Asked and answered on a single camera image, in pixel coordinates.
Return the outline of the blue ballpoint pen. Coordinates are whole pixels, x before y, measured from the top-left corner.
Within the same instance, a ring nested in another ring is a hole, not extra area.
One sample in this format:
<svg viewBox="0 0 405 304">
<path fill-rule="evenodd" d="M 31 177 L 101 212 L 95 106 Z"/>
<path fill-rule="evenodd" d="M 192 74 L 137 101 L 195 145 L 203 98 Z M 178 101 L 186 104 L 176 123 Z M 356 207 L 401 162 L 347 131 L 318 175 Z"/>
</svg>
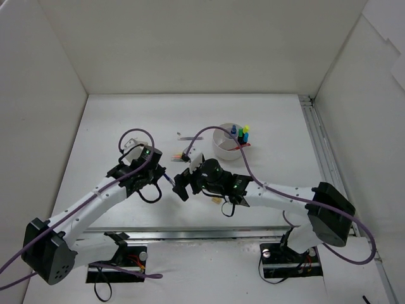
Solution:
<svg viewBox="0 0 405 304">
<path fill-rule="evenodd" d="M 167 174 L 163 174 L 163 176 L 171 184 L 172 187 L 175 187 L 175 183 L 174 183 L 173 179 L 171 179 Z"/>
</svg>

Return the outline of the green cap black highlighter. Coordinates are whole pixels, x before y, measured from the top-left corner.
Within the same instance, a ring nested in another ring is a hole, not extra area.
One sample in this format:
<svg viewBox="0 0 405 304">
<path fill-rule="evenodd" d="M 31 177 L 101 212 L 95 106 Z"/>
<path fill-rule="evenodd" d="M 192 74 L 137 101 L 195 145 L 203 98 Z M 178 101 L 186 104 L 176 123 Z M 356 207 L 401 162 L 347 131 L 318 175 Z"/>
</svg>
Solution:
<svg viewBox="0 0 405 304">
<path fill-rule="evenodd" d="M 243 132 L 243 128 L 240 128 L 238 130 L 238 142 L 242 143 L 244 141 L 244 132 Z"/>
</svg>

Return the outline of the clear glue bottle blue cap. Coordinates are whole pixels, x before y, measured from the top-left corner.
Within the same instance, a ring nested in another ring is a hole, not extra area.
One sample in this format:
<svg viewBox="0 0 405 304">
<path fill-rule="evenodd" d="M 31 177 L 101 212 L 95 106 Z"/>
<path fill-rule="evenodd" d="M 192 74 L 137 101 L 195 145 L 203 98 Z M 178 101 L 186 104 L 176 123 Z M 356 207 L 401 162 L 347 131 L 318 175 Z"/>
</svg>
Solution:
<svg viewBox="0 0 405 304">
<path fill-rule="evenodd" d="M 237 136 L 237 128 L 236 125 L 232 125 L 231 129 L 230 129 L 230 133 L 232 137 L 236 137 Z"/>
</svg>

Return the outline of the red ballpoint pen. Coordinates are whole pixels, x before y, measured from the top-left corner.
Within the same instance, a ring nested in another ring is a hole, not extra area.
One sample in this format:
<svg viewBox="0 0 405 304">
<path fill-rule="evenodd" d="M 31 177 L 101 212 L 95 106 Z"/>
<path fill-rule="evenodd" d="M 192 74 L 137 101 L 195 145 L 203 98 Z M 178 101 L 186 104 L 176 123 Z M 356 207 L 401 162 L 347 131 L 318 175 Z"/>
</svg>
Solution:
<svg viewBox="0 0 405 304">
<path fill-rule="evenodd" d="M 239 150 L 240 148 L 246 148 L 246 147 L 250 147 L 250 146 L 251 146 L 250 143 L 245 143 L 245 144 L 241 144 L 240 146 L 236 146 L 236 147 L 234 147 L 234 148 L 232 148 L 232 149 L 230 149 L 230 150 L 228 150 L 228 151 L 237 151 L 237 150 Z"/>
</svg>

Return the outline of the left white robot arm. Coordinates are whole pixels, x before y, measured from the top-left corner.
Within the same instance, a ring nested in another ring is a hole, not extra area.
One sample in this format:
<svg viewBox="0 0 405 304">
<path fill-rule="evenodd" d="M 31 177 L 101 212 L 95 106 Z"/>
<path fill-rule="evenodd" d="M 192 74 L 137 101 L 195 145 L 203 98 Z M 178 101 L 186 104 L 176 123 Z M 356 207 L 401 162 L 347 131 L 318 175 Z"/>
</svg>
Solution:
<svg viewBox="0 0 405 304">
<path fill-rule="evenodd" d="M 156 185 L 165 168 L 159 164 L 162 152 L 144 146 L 131 164 L 120 163 L 74 205 L 42 221 L 33 219 L 25 229 L 27 250 L 21 254 L 49 285 L 61 282 L 73 269 L 92 263 L 121 265 L 128 253 L 128 235 L 104 232 L 83 238 L 82 233 L 110 208 L 148 185 Z"/>
</svg>

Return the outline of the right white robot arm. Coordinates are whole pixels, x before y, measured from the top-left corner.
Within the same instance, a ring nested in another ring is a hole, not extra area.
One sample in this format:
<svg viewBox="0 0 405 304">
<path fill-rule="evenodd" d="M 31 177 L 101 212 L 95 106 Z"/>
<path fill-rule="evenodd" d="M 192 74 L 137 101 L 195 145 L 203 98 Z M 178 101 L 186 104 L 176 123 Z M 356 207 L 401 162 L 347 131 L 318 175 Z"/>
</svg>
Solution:
<svg viewBox="0 0 405 304">
<path fill-rule="evenodd" d="M 325 243 L 344 247 L 351 229 L 354 206 L 327 182 L 316 187 L 289 187 L 256 182 L 250 175 L 233 174 L 221 168 L 214 158 L 196 168 L 186 168 L 174 177 L 173 192 L 182 201 L 202 191 L 225 198 L 234 206 L 268 207 L 306 218 L 282 238 L 281 256 L 294 261 L 309 248 Z"/>
</svg>

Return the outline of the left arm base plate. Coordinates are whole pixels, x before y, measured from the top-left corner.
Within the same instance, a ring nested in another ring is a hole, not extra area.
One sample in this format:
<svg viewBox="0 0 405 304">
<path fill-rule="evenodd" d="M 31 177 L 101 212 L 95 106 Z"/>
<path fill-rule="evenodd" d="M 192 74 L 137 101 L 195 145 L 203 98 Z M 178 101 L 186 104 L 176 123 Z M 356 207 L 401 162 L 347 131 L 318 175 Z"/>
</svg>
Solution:
<svg viewBox="0 0 405 304">
<path fill-rule="evenodd" d="M 146 270 L 146 259 L 147 246 L 141 246 L 138 244 L 130 245 L 120 262 L 115 264 L 113 262 L 104 263 L 108 265 L 115 265 L 119 268 L 127 269 L 133 272 L 144 273 Z M 110 284 L 118 284 L 140 283 L 145 281 L 144 278 L 137 277 L 136 275 L 131 275 L 126 272 L 120 272 L 115 269 L 101 268 L 101 272 L 102 274 L 100 274 L 100 271 L 98 271 L 96 267 L 88 267 L 85 283 L 90 284 L 95 282 L 109 282 Z"/>
</svg>

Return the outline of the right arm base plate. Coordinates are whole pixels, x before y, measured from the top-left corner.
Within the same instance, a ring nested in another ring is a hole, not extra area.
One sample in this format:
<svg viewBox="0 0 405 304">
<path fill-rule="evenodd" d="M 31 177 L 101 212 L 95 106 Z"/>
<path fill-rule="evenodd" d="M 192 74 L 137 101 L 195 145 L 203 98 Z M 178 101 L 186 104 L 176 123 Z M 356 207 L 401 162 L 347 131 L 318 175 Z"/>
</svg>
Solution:
<svg viewBox="0 0 405 304">
<path fill-rule="evenodd" d="M 291 278 L 323 276 L 320 257 L 315 247 L 298 254 L 281 249 L 279 243 L 260 243 L 259 252 L 259 275 L 270 284 L 280 284 Z"/>
</svg>

